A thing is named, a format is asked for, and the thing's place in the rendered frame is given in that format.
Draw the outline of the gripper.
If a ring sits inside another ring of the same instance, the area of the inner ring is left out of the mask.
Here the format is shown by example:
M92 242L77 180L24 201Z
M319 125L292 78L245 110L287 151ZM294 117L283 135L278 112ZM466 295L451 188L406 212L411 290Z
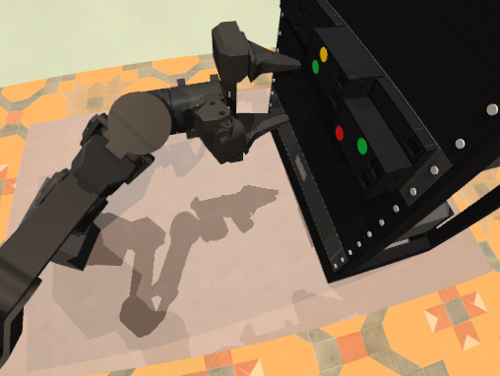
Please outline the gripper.
M169 88L177 133L186 133L187 136L187 131L195 128L193 118L185 119L183 115L183 109L188 104L208 94L222 93L231 115L245 128L244 153L247 155L256 139L287 123L289 117L279 113L236 113L235 83L240 83L247 76L252 83L261 74L291 71L301 68L301 64L296 59L248 40L236 21L221 22L214 27L212 43L219 74L211 74L209 82L189 85L186 85L185 78L177 79L177 86Z

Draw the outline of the black server rack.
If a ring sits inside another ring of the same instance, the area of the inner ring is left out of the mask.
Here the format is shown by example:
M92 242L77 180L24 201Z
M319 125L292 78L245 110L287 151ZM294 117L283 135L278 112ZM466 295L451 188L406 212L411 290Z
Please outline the black server rack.
M276 52L301 68L273 73L268 113L289 122L271 133L328 283L426 253L500 208L499 184L437 228L450 197L500 166L500 0L280 8Z

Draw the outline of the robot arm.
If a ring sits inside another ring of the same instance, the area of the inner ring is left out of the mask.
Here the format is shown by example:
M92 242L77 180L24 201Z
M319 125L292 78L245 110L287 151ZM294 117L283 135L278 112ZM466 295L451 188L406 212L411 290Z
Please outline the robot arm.
M245 128L222 93L188 104L183 115L194 120L188 138L200 138L220 164L245 152ZM108 115L90 119L71 169L53 174L37 208L0 247L0 369L22 334L24 306L42 282L38 276L70 235L82 235L108 196L154 162L151 153L177 134L174 122L169 88L124 94Z

